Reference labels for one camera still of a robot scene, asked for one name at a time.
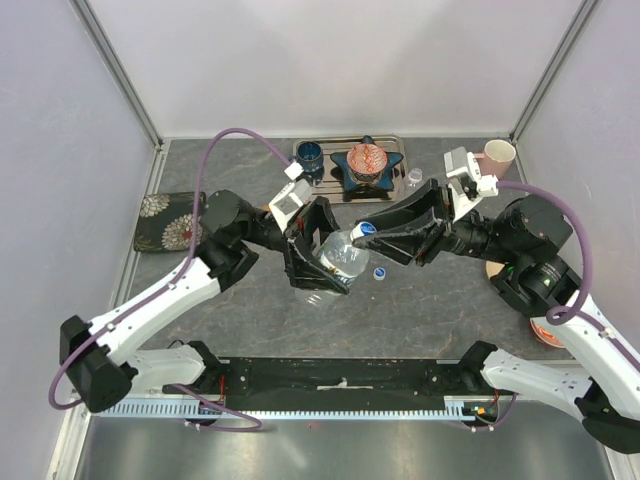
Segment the white blue bottle cap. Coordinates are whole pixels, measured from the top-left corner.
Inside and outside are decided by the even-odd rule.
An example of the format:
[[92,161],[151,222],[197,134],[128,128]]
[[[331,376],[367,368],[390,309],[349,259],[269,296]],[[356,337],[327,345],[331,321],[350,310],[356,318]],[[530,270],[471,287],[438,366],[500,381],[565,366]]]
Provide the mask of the white blue bottle cap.
[[350,232],[349,239],[353,243],[359,238],[373,235],[377,232],[376,227],[370,222],[359,222]]
[[373,277],[377,281],[383,281],[387,277],[387,270],[384,267],[376,267],[373,270]]

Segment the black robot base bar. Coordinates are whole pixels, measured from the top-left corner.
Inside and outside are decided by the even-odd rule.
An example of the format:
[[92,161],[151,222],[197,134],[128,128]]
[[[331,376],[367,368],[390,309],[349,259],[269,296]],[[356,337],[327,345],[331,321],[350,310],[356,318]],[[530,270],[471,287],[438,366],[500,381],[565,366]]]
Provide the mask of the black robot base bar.
[[226,405],[274,412],[440,410],[446,396],[491,396],[479,374],[425,359],[242,358],[222,364]]

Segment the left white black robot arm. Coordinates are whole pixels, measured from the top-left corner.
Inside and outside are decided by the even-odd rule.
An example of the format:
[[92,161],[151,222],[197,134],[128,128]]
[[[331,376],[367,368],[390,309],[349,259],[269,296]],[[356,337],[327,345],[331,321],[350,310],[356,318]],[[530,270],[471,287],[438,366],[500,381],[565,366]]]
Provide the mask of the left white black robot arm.
[[201,215],[203,240],[192,256],[132,300],[85,322],[74,315],[60,327],[58,377],[67,377],[79,403],[92,413],[110,409],[132,390],[171,384],[208,393],[221,364],[201,342],[176,352],[141,345],[191,308],[241,281],[259,245],[282,254],[292,287],[346,294],[347,286],[313,255],[316,239],[339,226],[324,197],[306,197],[306,184],[287,185],[269,208],[251,205],[229,190],[213,193]]

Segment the clear unlabelled water bottle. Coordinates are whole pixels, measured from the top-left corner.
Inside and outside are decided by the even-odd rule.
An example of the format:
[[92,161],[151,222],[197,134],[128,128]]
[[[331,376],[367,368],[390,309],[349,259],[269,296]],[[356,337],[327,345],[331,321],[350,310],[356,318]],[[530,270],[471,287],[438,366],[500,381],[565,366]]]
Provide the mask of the clear unlabelled water bottle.
[[423,182],[423,172],[420,168],[412,168],[405,177],[409,188],[418,188]]

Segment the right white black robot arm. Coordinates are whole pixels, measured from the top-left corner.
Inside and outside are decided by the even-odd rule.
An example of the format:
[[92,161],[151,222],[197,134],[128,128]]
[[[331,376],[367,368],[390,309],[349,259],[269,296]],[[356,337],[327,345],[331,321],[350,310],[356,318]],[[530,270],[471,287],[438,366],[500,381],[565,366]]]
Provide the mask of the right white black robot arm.
[[401,265],[422,266],[438,254],[495,262],[490,279],[499,297],[557,338],[580,363],[581,374],[525,361],[478,341],[465,353],[458,381],[477,394],[491,386],[523,394],[577,419],[601,444],[622,454],[639,451],[639,353],[595,304],[589,290],[589,242],[576,215],[536,187],[495,219],[451,186],[428,182],[398,204],[365,218],[357,247]]

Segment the labelled water bottle blue cap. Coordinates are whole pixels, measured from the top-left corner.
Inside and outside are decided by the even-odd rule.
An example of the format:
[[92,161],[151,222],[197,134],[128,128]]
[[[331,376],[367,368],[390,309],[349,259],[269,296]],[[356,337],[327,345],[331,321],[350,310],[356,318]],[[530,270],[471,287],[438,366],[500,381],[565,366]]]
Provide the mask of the labelled water bottle blue cap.
[[[347,287],[366,270],[370,258],[367,250],[359,249],[350,242],[352,229],[331,233],[315,253],[316,259]],[[339,294],[324,290],[296,291],[298,300],[314,307],[325,307],[339,297]]]

